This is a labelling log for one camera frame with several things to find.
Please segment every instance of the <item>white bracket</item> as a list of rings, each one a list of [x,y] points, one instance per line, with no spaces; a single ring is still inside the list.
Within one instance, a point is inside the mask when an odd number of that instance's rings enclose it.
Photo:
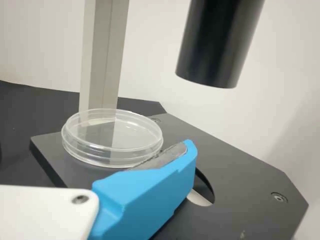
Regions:
[[[79,111],[117,108],[129,0],[85,0]]]

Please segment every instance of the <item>black base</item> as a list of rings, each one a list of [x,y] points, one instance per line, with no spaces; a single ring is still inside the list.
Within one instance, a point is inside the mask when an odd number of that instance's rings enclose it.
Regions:
[[[162,129],[163,148],[185,139],[194,141],[198,148],[197,168],[215,194],[215,202],[209,207],[185,200],[154,239],[290,240],[293,237],[308,203],[282,171],[168,113],[153,118]],[[62,146],[60,132],[32,137],[30,149],[58,187],[90,189],[93,181],[115,171],[70,156]],[[285,196],[285,201],[276,200],[277,193]]]

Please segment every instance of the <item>petri dish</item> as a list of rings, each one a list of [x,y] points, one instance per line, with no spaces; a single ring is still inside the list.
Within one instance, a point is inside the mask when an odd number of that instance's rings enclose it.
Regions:
[[[134,167],[156,155],[164,142],[161,128],[148,117],[107,108],[72,115],[61,135],[70,155],[106,168]]]

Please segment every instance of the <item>petri dish lid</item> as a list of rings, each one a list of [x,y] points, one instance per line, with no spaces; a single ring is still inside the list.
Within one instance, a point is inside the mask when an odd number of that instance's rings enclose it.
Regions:
[[[106,168],[136,166],[156,155],[164,142],[160,127],[148,117],[107,108],[72,115],[61,135],[73,157]]]

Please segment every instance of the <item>black table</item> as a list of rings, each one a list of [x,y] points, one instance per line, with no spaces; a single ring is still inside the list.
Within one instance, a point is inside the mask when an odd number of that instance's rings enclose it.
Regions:
[[[0,184],[90,188],[106,176],[106,169],[77,161],[62,148],[59,131],[78,111],[78,93],[0,82],[0,96]],[[192,139],[199,174],[215,194],[210,207],[185,200],[154,239],[291,239],[308,203],[282,171],[165,113],[159,103],[120,98],[118,107],[158,114],[153,117],[164,148]]]

